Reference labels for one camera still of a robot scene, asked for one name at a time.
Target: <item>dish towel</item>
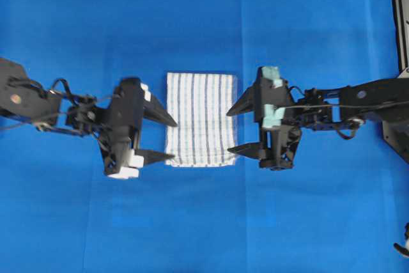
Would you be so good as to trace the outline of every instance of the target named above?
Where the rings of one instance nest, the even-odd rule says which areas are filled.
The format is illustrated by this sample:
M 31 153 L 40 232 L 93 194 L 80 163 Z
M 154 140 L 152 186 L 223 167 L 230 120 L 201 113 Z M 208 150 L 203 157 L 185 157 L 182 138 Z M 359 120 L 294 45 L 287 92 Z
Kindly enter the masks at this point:
M 178 123 L 167 128 L 166 164 L 181 167 L 229 166 L 236 155 L 236 120 L 226 116 L 235 103 L 237 78 L 224 74 L 167 74 L 167 112 Z

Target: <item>gray stripe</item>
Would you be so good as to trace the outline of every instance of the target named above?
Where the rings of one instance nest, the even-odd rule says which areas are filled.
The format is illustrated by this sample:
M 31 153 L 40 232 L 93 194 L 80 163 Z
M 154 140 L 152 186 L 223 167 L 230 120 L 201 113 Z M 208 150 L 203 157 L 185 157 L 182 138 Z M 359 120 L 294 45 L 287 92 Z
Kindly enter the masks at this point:
M 193 153 L 193 164 L 196 164 L 196 152 L 194 148 L 194 77 L 195 74 L 192 74 L 192 89 L 191 89 L 191 107 L 192 107 L 192 153 Z
M 206 116 L 205 127 L 206 127 L 206 149 L 207 149 L 207 163 L 210 164 L 210 147 L 209 147 L 209 126 L 208 126 L 208 112 L 207 112 L 207 80 L 209 75 L 206 74 L 206 79 L 204 80 L 204 113 Z
M 237 78 L 236 76 L 232 76 L 231 78 L 231 83 L 232 83 L 232 91 L 231 91 L 231 101 L 234 104 L 236 102 L 237 99 Z M 233 140 L 234 140 L 234 145 L 233 147 L 235 147 L 238 143 L 237 143 L 237 116 L 233 117 L 233 121 L 232 121 L 232 125 L 233 125 Z M 234 155 L 233 158 L 233 163 L 236 161 L 237 156 Z
M 215 90 L 216 90 L 216 75 L 212 75 L 212 77 L 213 77 L 213 82 L 212 82 L 212 87 L 211 87 L 211 93 L 212 93 L 212 111 L 211 111 L 211 114 L 212 114 L 212 132 L 213 132 L 213 147 L 214 147 L 214 149 L 215 149 L 215 152 L 214 152 L 214 154 L 213 154 L 213 158 L 215 159 L 215 162 L 214 162 L 214 164 L 216 164 L 217 163 L 217 161 L 218 161 L 218 158 L 217 158 L 217 143 L 216 143 L 216 140 L 217 140 L 217 138 L 216 138 L 216 118 L 215 118 L 215 116 L 216 116 L 216 112 L 217 112 L 217 109 L 216 109 L 216 95 L 215 95 Z
M 181 159 L 181 151 L 180 151 L 180 132 L 181 132 L 181 120 L 180 120 L 180 79 L 181 79 L 181 74 L 178 75 L 178 156 L 179 156 L 179 163 L 182 164 L 182 159 Z
M 199 163 L 204 163 L 204 160 L 202 158 L 203 156 L 203 147 L 202 147 L 202 124 L 201 124 L 201 118 L 202 118 L 202 108 L 201 106 L 202 101 L 201 101 L 201 96 L 200 96 L 200 92 L 201 92 L 201 74 L 197 74 L 197 79 L 199 81 L 199 83 L 197 84 L 197 122 L 199 123 L 199 126 L 197 128 L 197 142 L 199 143 L 199 148 L 197 148 L 196 150 L 198 151 L 198 155 L 197 155 L 197 160 L 200 160 Z
M 184 87 L 185 87 L 185 92 L 187 92 L 187 77 L 188 77 L 188 74 L 182 74 L 184 77 L 185 77 L 185 85 L 184 85 Z M 185 93 L 185 108 L 184 108 L 184 110 L 185 110 L 185 120 L 186 120 L 186 123 L 188 123 L 188 120 L 187 120 L 187 93 Z M 185 151 L 184 151 L 184 154 L 185 154 L 185 158 L 186 158 L 186 162 L 185 163 L 189 163 L 190 161 L 189 161 L 189 137 L 187 136 L 187 129 L 185 129 Z
M 223 147 L 223 133 L 222 133 L 222 77 L 219 75 L 219 139 L 220 139 L 220 149 L 221 149 L 221 158 L 224 162 L 224 147 Z
M 172 86 L 172 74 L 171 73 L 167 73 L 167 83 Z M 172 113 L 172 101 L 171 99 L 169 99 L 169 97 L 171 97 L 170 91 L 167 92 L 167 99 L 166 99 L 166 107 L 167 110 L 169 111 L 169 113 Z M 172 129 L 173 127 L 167 126 L 166 130 L 167 130 L 167 134 L 166 134 L 166 152 L 170 150 L 172 150 Z

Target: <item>blue backdrop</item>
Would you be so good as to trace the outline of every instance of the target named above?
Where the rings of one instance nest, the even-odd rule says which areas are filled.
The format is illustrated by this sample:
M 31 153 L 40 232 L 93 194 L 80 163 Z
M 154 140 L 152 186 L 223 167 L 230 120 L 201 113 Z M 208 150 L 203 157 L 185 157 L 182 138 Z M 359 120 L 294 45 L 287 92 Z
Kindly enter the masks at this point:
M 0 0 L 0 56 L 48 86 L 109 95 L 166 72 L 251 85 L 278 65 L 301 88 L 397 76 L 391 0 Z M 2 121 L 8 125 L 11 121 Z M 239 141 L 257 140 L 250 114 Z M 145 121 L 142 146 L 163 150 Z M 408 166 L 367 124 L 353 141 L 304 131 L 295 168 L 154 164 L 103 175 L 92 138 L 0 133 L 0 272 L 406 272 Z

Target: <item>white block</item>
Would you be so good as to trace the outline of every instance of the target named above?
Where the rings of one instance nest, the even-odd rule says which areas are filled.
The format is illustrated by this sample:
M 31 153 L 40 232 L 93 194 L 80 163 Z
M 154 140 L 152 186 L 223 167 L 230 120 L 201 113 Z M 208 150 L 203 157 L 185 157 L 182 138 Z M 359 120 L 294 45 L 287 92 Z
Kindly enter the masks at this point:
M 151 92 L 145 91 L 145 100 L 148 102 L 151 101 Z
M 115 179 L 129 179 L 139 177 L 139 170 L 135 168 L 128 168 L 123 166 L 119 173 L 108 175 L 108 177 Z
M 139 155 L 131 155 L 129 156 L 128 159 L 128 166 L 131 168 L 143 168 L 143 163 L 145 161 L 145 158 L 143 156 Z

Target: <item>blue table surface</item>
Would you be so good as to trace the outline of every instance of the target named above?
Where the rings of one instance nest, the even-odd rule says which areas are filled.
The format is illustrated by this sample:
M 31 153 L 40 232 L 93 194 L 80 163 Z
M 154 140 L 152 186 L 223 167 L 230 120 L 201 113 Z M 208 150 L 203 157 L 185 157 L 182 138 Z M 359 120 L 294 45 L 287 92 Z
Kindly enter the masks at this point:
M 45 86 L 105 96 L 139 76 L 166 102 L 167 72 L 277 65 L 301 88 L 397 76 L 391 0 L 0 0 L 0 56 Z M 1 125 L 12 121 L 3 120 Z M 142 147 L 163 150 L 144 122 Z M 257 141 L 252 115 L 239 141 Z M 408 166 L 368 123 L 352 141 L 304 131 L 295 168 L 103 175 L 95 140 L 0 132 L 0 272 L 407 272 Z

